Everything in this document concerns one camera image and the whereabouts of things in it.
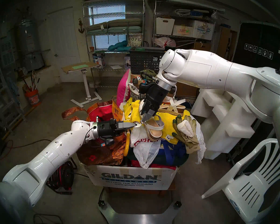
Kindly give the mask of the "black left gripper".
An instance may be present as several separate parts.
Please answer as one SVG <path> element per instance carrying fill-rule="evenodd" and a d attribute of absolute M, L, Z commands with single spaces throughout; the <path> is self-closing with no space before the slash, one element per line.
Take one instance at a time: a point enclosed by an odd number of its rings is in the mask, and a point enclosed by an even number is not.
<path fill-rule="evenodd" d="M 98 137 L 103 140 L 101 146 L 110 146 L 115 143 L 114 137 L 121 135 L 126 130 L 137 127 L 138 124 L 131 122 L 117 121 L 110 119 L 109 121 L 97 122 Z"/>

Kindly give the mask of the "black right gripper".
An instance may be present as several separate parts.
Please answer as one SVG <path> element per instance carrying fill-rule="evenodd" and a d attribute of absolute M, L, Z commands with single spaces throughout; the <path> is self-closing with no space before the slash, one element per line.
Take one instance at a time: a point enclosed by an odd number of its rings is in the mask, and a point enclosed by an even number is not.
<path fill-rule="evenodd" d="M 171 85 L 163 81 L 141 83 L 139 93 L 145 94 L 144 104 L 141 110 L 142 123 L 154 117 L 160 108 L 164 98 L 171 90 Z"/>

